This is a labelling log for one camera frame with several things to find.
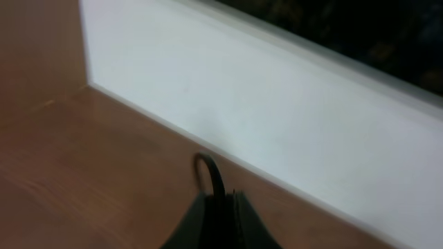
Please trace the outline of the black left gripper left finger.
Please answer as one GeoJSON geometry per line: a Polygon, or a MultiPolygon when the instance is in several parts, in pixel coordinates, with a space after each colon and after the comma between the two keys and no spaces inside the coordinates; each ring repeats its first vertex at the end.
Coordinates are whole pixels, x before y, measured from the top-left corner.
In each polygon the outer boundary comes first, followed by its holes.
{"type": "Polygon", "coordinates": [[[216,248],[216,225],[215,197],[200,192],[161,249],[216,248]]]}

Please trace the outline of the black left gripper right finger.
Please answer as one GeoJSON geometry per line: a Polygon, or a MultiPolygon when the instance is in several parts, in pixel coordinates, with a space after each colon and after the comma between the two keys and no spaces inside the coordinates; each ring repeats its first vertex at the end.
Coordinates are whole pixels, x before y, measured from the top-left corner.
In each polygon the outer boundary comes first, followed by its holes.
{"type": "Polygon", "coordinates": [[[236,248],[282,249],[243,192],[233,192],[228,196],[233,201],[236,248]]]}

